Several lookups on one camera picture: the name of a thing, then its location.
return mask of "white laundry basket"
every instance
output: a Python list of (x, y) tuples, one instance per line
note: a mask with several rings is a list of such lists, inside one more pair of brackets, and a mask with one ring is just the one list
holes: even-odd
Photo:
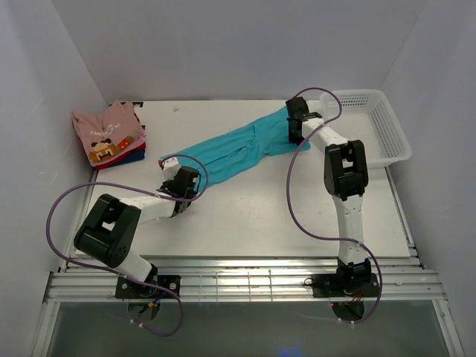
[[(385, 94), (372, 89), (333, 93), (341, 101), (343, 112), (330, 126), (345, 138), (364, 143), (369, 168), (410, 158), (410, 145)], [(324, 119), (335, 117), (338, 113), (335, 99), (327, 93), (320, 99)]]

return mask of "turquoise fabric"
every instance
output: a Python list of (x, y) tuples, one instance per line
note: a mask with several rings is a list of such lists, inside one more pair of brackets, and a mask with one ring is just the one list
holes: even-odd
[[(209, 186), (212, 186), (257, 165), (264, 155), (273, 156), (295, 151), (297, 146), (288, 142), (287, 117), (286, 108), (282, 108), (248, 125), (178, 153), (191, 155), (205, 164), (210, 177)], [(309, 147), (309, 143), (306, 143), (303, 150), (308, 150)], [(205, 183), (202, 168), (189, 158), (178, 160), (182, 166), (199, 170), (202, 174), (199, 189), (202, 189)]]

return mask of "folded cloth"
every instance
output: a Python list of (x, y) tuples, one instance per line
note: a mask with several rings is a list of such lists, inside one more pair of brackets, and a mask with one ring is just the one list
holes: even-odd
[[(209, 186), (228, 180), (260, 162), (264, 155), (279, 155), (296, 150), (288, 141), (288, 112), (282, 108), (227, 134), (211, 138), (178, 153), (199, 159), (208, 170)], [(310, 148), (306, 143), (303, 150)], [(189, 158), (178, 158), (181, 165), (202, 168)]]
[(72, 120), (92, 166), (128, 149), (144, 133), (130, 102), (116, 100), (99, 115), (73, 111)]
[(139, 147), (136, 147), (135, 149), (132, 149), (127, 152), (122, 152), (119, 155), (116, 155), (110, 162), (107, 162), (105, 164), (99, 164), (94, 166), (96, 170), (102, 170), (106, 169), (107, 167), (113, 167), (113, 166), (119, 166), (122, 164), (128, 164), (129, 162), (134, 162), (134, 161), (139, 161), (145, 158), (145, 152), (146, 152), (146, 144), (142, 144)]

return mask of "gray wall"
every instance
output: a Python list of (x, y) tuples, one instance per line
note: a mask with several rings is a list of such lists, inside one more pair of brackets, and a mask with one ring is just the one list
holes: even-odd
[(430, 0), (384, 85), (413, 157), (392, 172), (423, 262), (476, 351), (476, 3)]
[[(25, 357), (50, 270), (45, 240), (53, 200), (89, 168), (72, 109), (105, 103), (50, 0), (0, 0), (0, 356)], [(80, 194), (54, 218), (64, 247)]]
[(426, 1), (53, 3), (112, 102), (380, 88)]

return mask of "tabletop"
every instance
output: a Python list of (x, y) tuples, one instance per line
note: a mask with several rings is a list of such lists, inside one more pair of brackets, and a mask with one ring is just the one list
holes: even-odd
[[(146, 158), (111, 167), (97, 181), (145, 190), (160, 187), (158, 159), (239, 128), (284, 106), (283, 100), (200, 100), (144, 102), (136, 113), (146, 125)], [(309, 109), (320, 109), (309, 101)], [(336, 257), (338, 242), (303, 234), (286, 204), (286, 173), (292, 153), (265, 157), (256, 167), (210, 187), (183, 214), (138, 227), (132, 249), (160, 257)], [(323, 180), (324, 155), (314, 146), (297, 157), (292, 174), (292, 204), (304, 227), (338, 237), (337, 216)], [(137, 193), (96, 186), (98, 196)], [(362, 206), (364, 240), (377, 257), (408, 257), (408, 242), (384, 168), (369, 170)]]

